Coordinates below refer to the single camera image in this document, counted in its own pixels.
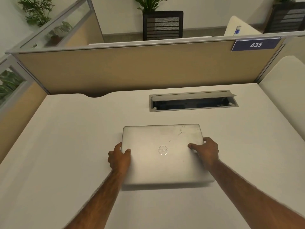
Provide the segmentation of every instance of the hand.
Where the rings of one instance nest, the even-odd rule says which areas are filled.
[[[203,145],[189,144],[189,148],[196,150],[203,164],[209,169],[215,161],[218,161],[218,145],[209,137],[204,137]]]
[[[118,143],[115,146],[114,150],[108,153],[108,162],[110,163],[110,167],[113,171],[118,171],[119,173],[126,175],[127,170],[130,166],[131,150],[128,149],[123,154],[120,149],[121,145],[122,142]]]

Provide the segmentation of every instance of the laptop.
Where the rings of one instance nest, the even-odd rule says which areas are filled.
[[[189,143],[203,144],[198,124],[126,126],[122,151],[131,149],[131,165],[123,189],[204,186],[214,178]]]

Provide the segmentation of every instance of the white desk surface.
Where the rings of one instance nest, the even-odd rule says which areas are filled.
[[[149,95],[230,89],[238,108],[149,112]],[[305,142],[257,84],[47,96],[0,165],[0,228],[61,229],[110,172],[127,125],[200,124],[220,158],[305,215]],[[249,228],[217,182],[120,192],[107,229]]]

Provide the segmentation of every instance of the number sign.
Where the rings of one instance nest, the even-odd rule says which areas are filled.
[[[249,51],[274,49],[281,38],[243,39],[236,40],[232,51]]]

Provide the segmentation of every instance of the dell logo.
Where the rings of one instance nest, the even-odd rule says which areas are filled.
[[[166,146],[160,146],[159,147],[159,153],[161,155],[166,155],[168,153],[168,148]]]

